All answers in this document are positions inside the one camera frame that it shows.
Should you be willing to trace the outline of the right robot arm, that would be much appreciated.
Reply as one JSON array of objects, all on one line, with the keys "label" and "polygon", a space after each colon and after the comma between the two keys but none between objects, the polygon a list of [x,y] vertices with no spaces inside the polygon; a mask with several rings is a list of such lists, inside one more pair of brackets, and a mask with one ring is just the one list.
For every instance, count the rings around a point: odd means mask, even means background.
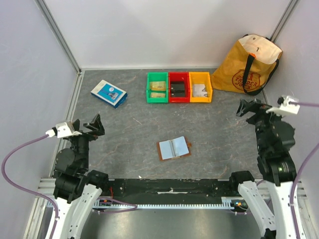
[{"label": "right robot arm", "polygon": [[273,107],[258,99],[241,100],[236,115],[253,113],[247,123],[254,125],[258,168],[266,183],[273,207],[270,209],[261,196],[257,183],[249,171],[233,172],[228,190],[242,196],[252,213],[263,239],[304,239],[297,200],[297,171],[289,154],[295,145],[295,129],[282,118],[297,115],[297,102],[280,97]]}]

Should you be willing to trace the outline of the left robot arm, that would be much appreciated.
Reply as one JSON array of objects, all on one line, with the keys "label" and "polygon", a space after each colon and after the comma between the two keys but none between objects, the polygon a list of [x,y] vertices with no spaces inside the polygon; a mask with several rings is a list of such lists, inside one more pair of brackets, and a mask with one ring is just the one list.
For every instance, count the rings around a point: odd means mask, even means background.
[{"label": "left robot arm", "polygon": [[48,132],[71,143],[56,154],[53,178],[54,208],[46,238],[78,239],[99,196],[109,192],[108,175],[89,171],[89,143],[105,134],[101,117],[89,122],[80,120],[58,123]]}]

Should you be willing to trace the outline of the brown leather card holder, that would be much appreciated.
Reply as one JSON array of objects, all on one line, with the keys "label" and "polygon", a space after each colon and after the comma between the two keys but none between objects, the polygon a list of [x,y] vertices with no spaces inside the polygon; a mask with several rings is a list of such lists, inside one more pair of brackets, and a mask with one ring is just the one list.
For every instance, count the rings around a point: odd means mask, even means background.
[{"label": "brown leather card holder", "polygon": [[191,147],[192,144],[185,136],[157,142],[159,160],[168,161],[191,156]]}]

